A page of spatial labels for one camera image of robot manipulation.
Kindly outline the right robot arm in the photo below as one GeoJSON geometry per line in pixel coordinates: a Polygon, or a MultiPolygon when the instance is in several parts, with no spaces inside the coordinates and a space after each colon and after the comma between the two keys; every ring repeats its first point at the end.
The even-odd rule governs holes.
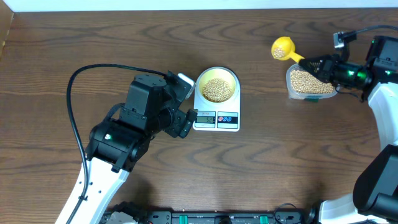
{"type": "Polygon", "coordinates": [[[342,54],[298,64],[321,82],[362,92],[376,120],[381,151],[351,195],[320,203],[315,223],[397,223],[397,39],[375,36],[364,65],[347,61],[344,40],[337,47],[342,54]]]}

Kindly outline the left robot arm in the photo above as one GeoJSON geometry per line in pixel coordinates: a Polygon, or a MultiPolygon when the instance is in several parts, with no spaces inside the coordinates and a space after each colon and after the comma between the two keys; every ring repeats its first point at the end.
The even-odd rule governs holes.
{"type": "Polygon", "coordinates": [[[185,138],[197,113],[179,109],[195,89],[182,73],[136,75],[125,103],[90,132],[85,161],[57,223],[99,223],[111,199],[161,131],[185,138]]]}

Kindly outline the yellow measuring scoop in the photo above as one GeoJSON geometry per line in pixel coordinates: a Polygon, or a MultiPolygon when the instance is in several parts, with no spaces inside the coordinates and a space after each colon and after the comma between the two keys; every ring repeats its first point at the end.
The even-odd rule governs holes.
{"type": "Polygon", "coordinates": [[[299,63],[303,56],[295,52],[295,44],[290,37],[279,37],[274,41],[271,48],[272,56],[277,60],[289,60],[299,63]]]}

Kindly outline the yellow plastic bowl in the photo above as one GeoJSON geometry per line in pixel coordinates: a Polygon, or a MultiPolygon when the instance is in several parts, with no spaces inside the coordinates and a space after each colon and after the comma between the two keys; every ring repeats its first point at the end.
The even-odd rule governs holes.
{"type": "Polygon", "coordinates": [[[239,92],[239,83],[238,83],[238,78],[237,76],[228,68],[224,68],[224,67],[211,67],[208,68],[207,70],[205,70],[198,78],[197,80],[197,90],[198,90],[198,95],[203,97],[206,101],[207,100],[204,96],[203,96],[203,87],[205,86],[205,84],[209,81],[212,80],[214,78],[221,78],[224,79],[225,81],[227,81],[230,85],[230,87],[233,90],[233,95],[231,96],[230,99],[226,100],[232,100],[239,92]]]}

